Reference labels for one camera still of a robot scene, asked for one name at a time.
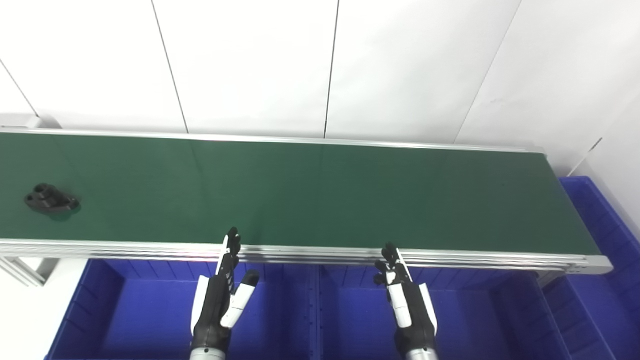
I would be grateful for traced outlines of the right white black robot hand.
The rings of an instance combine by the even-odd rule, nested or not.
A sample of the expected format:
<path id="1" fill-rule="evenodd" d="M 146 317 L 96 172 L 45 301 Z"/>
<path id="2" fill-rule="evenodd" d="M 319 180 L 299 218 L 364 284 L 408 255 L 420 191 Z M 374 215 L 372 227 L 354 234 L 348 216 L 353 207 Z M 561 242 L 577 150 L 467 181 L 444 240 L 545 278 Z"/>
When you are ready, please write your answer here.
<path id="1" fill-rule="evenodd" d="M 435 338 L 437 317 L 425 283 L 413 281 L 400 249 L 386 243 L 384 260 L 375 260 L 375 285 L 384 285 L 396 323 L 394 344 L 404 360 L 437 360 Z"/>

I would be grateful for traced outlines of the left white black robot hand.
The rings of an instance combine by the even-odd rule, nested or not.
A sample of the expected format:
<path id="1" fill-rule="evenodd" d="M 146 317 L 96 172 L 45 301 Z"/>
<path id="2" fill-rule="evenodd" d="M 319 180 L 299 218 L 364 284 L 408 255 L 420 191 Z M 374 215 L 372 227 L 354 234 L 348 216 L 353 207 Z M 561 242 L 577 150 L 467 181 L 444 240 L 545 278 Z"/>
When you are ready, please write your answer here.
<path id="1" fill-rule="evenodd" d="M 222 239 L 212 276 L 200 276 L 193 299 L 190 360 L 224 360 L 231 333 L 259 283 L 259 272 L 249 269 L 238 285 L 234 271 L 240 259 L 242 237 L 236 227 Z"/>

